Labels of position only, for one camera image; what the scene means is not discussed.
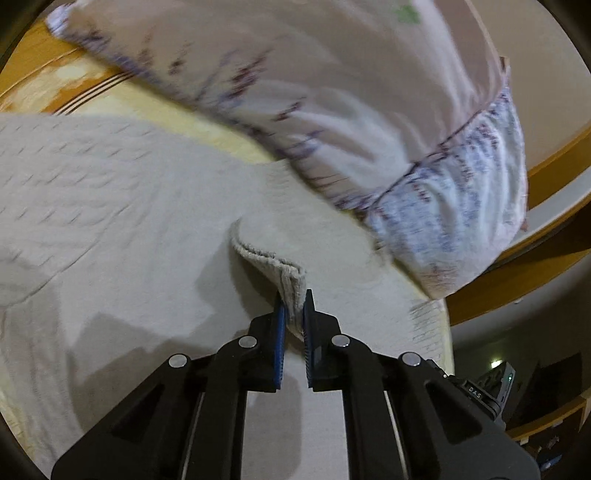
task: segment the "mattress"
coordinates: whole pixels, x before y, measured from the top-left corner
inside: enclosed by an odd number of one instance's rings
[[[0,111],[53,115],[109,115],[149,121],[166,130],[226,151],[248,163],[271,156],[240,133],[194,113],[109,67],[84,51],[54,39],[42,23],[26,33],[0,74]],[[453,369],[450,336],[444,367]],[[0,412],[25,451],[35,452],[22,425],[23,412],[0,365]]]

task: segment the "pillow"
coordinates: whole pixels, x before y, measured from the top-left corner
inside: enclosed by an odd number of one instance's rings
[[[333,201],[391,187],[502,87],[463,0],[78,0],[47,24],[246,128]]]
[[[468,0],[78,0],[47,24],[289,158],[434,299],[522,224],[521,129]]]

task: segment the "textured blanket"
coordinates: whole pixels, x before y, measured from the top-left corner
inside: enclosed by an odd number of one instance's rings
[[[232,244],[291,256],[317,307],[374,349],[452,367],[442,304],[283,162],[123,119],[4,115],[0,163],[0,385],[46,474],[167,356],[212,353],[271,309],[282,267],[265,278]],[[342,402],[306,388],[294,338],[281,392],[249,396],[244,478],[344,478],[346,465]]]

